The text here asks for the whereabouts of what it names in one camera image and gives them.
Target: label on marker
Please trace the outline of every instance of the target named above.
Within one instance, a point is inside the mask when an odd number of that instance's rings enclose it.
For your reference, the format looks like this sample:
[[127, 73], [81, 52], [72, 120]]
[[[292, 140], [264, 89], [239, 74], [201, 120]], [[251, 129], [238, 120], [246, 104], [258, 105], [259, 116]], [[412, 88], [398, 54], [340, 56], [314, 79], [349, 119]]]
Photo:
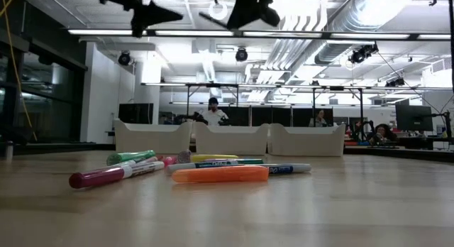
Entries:
[[195, 163], [196, 168], [212, 167], [214, 165], [237, 165], [237, 164], [238, 164], [238, 161], [234, 161], [234, 160]]
[[291, 165], [277, 165], [277, 166], [269, 166], [270, 174], [276, 173], [292, 173], [293, 166]]

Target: person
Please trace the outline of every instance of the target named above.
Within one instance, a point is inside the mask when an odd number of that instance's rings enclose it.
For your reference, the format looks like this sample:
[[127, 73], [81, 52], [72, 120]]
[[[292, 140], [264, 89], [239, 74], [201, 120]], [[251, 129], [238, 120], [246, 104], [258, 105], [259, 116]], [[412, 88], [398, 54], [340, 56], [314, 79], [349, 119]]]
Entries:
[[208, 100], [209, 110], [205, 111], [202, 116], [208, 122], [209, 126], [219, 126], [219, 121], [224, 118], [228, 119], [227, 114], [225, 114], [222, 110], [218, 109], [218, 99], [215, 97], [210, 98]]
[[387, 141], [396, 141], [397, 136], [391, 132], [387, 124], [381, 123], [375, 127], [375, 134], [370, 133], [367, 136], [367, 140], [371, 144], [378, 144], [378, 141], [386, 143]]
[[[327, 126], [326, 121], [323, 118], [324, 116], [325, 116], [325, 111], [323, 111], [323, 109], [321, 109], [317, 113], [317, 117], [315, 118], [315, 127], [326, 127]], [[314, 119], [310, 120], [309, 127], [314, 127]]]

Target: white shirt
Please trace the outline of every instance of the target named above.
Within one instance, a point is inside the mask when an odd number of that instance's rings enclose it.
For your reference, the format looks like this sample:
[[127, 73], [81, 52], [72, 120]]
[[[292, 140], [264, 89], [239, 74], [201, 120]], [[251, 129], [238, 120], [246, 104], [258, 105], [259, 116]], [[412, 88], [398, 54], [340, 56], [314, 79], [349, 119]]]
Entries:
[[216, 110], [215, 112], [213, 112], [212, 110], [205, 111], [202, 116], [205, 120], [208, 121], [209, 126], [218, 126], [219, 121], [222, 117], [228, 119], [227, 114], [223, 113], [223, 111], [220, 109]]

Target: white wall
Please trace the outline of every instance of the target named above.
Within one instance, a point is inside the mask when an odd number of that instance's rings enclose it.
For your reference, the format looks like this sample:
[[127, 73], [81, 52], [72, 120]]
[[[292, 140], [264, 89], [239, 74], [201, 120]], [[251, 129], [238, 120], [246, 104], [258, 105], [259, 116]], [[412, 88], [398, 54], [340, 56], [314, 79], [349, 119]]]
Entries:
[[118, 105], [133, 98], [135, 77], [117, 65], [96, 44], [87, 44], [84, 98], [82, 102], [81, 141], [113, 143], [106, 131], [118, 117]]

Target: column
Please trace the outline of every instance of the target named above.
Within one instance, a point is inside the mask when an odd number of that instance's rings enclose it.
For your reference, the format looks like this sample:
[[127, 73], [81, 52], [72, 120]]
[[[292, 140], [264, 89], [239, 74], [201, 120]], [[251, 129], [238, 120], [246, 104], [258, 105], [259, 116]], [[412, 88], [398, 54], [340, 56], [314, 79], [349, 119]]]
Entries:
[[160, 83], [161, 65], [152, 56], [135, 64], [134, 103], [153, 104], [153, 124], [159, 124], [159, 86], [144, 86], [141, 83]]

